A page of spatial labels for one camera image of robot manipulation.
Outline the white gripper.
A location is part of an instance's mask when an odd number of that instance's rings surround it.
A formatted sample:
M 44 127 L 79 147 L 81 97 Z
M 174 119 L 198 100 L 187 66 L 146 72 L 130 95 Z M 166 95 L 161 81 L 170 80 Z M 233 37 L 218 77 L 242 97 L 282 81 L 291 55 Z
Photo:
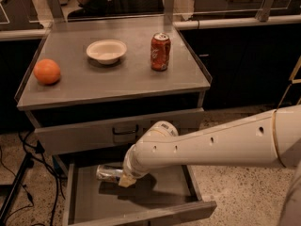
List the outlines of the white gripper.
M 119 186 L 121 187 L 129 187 L 134 185 L 136 179 L 140 179 L 147 175 L 150 170 L 141 166 L 137 157 L 135 156 L 136 145 L 132 145 L 130 149 L 125 154 L 123 160 L 123 172 L 126 174 L 122 174 L 119 179 Z

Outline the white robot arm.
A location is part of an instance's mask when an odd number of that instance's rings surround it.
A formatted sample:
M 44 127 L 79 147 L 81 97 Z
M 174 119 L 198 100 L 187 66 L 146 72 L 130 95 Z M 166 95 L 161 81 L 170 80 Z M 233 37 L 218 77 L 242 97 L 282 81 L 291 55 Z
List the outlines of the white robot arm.
M 167 121 L 155 123 L 126 153 L 122 186 L 150 171 L 177 165 L 293 168 L 277 223 L 300 226 L 301 106 L 257 115 L 179 135 Z

